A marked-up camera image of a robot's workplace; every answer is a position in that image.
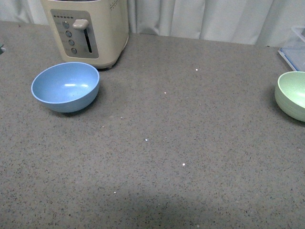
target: toaster lever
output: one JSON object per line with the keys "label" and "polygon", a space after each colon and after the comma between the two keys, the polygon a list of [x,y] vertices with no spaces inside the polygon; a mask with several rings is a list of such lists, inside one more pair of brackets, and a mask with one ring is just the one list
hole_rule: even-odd
{"label": "toaster lever", "polygon": [[76,30],[85,30],[89,25],[88,20],[86,19],[76,19],[75,22],[73,23],[72,27]]}

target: green bowl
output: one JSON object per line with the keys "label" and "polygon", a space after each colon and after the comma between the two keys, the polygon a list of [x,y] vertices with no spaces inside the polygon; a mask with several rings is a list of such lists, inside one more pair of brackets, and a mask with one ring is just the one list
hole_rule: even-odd
{"label": "green bowl", "polygon": [[305,72],[282,74],[275,87],[275,100],[286,114],[305,122]]}

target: toaster control panel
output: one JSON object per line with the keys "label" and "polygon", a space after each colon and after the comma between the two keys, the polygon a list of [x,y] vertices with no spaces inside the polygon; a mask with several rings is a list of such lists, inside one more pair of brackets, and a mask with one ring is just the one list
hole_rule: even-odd
{"label": "toaster control panel", "polygon": [[78,10],[51,10],[57,32],[70,57],[98,58],[90,14]]}

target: cream toaster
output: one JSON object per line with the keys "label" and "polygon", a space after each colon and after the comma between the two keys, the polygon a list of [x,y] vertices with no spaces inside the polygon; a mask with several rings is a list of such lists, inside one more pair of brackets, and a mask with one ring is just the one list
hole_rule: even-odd
{"label": "cream toaster", "polygon": [[61,57],[111,68],[128,37],[127,0],[41,0]]}

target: blue bowl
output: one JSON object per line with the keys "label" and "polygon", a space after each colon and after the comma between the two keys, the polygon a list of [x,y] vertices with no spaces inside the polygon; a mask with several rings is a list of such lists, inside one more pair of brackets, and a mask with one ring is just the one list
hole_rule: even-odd
{"label": "blue bowl", "polygon": [[47,108],[57,112],[75,112],[95,99],[100,86],[100,74],[93,66],[67,62],[52,66],[34,79],[33,96]]}

